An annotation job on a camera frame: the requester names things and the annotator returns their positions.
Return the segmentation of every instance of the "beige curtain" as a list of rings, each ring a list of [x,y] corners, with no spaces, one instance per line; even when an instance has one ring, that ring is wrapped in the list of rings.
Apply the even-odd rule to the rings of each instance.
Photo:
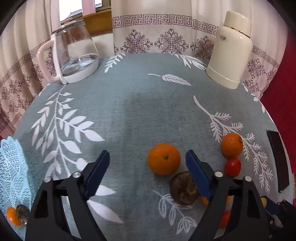
[[[53,28],[57,29],[59,25],[59,21],[51,16],[52,6],[58,6],[58,0],[53,1],[56,3],[51,0],[26,1],[0,36],[2,138],[13,135],[26,109],[45,85],[35,56],[39,47],[50,38]],[[50,52],[46,56],[46,65],[54,75]]]
[[[284,55],[287,26],[266,0],[111,0],[114,52],[176,53],[210,59],[226,12],[252,21],[253,51],[241,79],[258,98]]]

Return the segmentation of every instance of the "table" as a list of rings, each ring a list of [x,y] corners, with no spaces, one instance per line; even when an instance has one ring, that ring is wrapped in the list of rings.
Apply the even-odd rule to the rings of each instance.
[[[102,150],[110,166],[88,204],[107,240],[188,240],[205,207],[183,207],[169,195],[169,180],[186,170],[192,149],[213,170],[226,161],[220,140],[237,132],[244,141],[238,178],[251,176],[260,195],[292,202],[293,186],[277,192],[277,175],[266,130],[277,128],[264,106],[242,84],[229,90],[212,81],[190,56],[121,54],[100,60],[88,78],[50,84],[26,111],[14,138],[23,148],[32,192],[45,176],[66,178],[83,170]],[[168,176],[148,168],[148,151],[170,143],[181,153]],[[79,236],[67,201],[72,234]]]

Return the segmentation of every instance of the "oval brand label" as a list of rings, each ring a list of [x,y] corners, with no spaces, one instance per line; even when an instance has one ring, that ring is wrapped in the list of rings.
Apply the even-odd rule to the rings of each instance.
[[[225,37],[225,36],[220,36],[220,39],[222,40],[222,41],[227,41],[227,38]]]

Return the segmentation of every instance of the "cream thermos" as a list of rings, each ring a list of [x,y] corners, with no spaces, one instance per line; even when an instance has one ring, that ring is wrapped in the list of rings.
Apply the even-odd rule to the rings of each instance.
[[[253,43],[251,21],[244,15],[228,11],[219,27],[207,75],[220,85],[236,89],[246,68]]]

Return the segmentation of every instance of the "kettle handle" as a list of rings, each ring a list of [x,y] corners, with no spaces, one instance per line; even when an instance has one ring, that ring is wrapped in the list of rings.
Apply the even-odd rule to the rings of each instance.
[[[49,49],[50,47],[53,47],[54,45],[54,40],[51,38],[49,41],[47,41],[46,43],[44,43],[38,50],[37,52],[37,62],[38,62],[38,65],[40,67],[40,70],[41,72],[43,73],[43,75],[45,76],[45,79],[52,83],[52,82],[56,82],[58,81],[59,79],[54,76],[51,76],[51,74],[49,73],[47,67],[45,66],[45,61],[44,61],[44,51]]]

